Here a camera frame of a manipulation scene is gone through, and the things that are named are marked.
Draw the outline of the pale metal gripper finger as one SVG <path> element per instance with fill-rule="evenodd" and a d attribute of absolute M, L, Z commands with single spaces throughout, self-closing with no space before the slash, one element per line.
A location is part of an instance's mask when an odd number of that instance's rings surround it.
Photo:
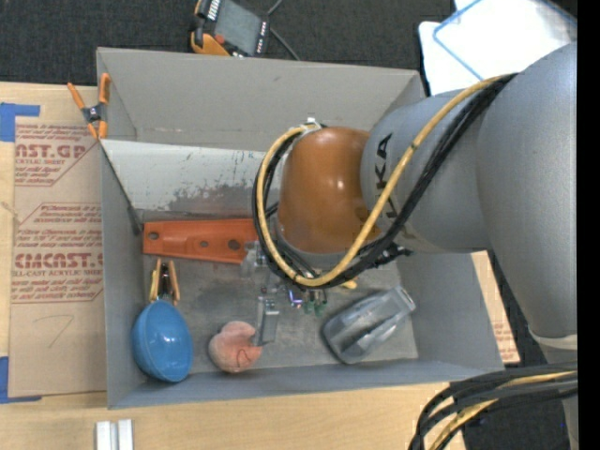
<path fill-rule="evenodd" d="M 245 251 L 246 256 L 240 264 L 240 273 L 242 276 L 254 276 L 258 272 L 265 271 L 268 268 L 266 256 L 258 241 L 247 243 Z"/>
<path fill-rule="evenodd" d="M 254 344 L 262 347 L 276 341 L 279 309 L 274 298 L 259 296 L 257 302 L 257 326 Z"/>

